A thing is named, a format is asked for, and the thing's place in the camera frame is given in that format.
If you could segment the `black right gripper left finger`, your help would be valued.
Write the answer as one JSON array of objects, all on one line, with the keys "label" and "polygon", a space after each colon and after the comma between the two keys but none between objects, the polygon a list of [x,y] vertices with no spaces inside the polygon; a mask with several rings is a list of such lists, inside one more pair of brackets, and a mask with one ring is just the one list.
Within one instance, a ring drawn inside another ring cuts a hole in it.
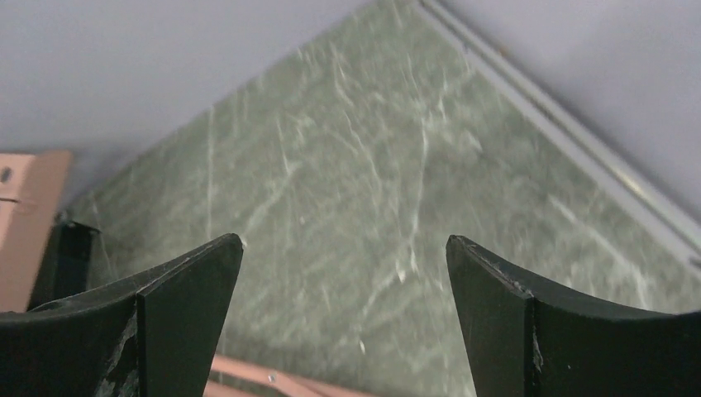
[{"label": "black right gripper left finger", "polygon": [[242,255],[227,233],[124,279],[3,313],[2,395],[202,395]]}]

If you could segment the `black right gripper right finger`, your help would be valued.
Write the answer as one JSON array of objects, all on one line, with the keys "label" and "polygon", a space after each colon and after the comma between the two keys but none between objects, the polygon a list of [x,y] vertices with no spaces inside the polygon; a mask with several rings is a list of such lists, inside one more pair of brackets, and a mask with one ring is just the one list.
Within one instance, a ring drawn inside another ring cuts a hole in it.
[{"label": "black right gripper right finger", "polygon": [[446,262],[477,395],[699,395],[699,312],[599,299],[458,235]]}]

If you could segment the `pink perforated music stand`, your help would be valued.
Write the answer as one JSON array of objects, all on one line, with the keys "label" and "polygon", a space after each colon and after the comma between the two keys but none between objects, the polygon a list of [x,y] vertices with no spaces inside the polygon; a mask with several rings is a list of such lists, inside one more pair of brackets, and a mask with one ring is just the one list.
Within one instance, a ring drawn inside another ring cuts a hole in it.
[{"label": "pink perforated music stand", "polygon": [[1,310],[25,312],[73,155],[1,154]]}]

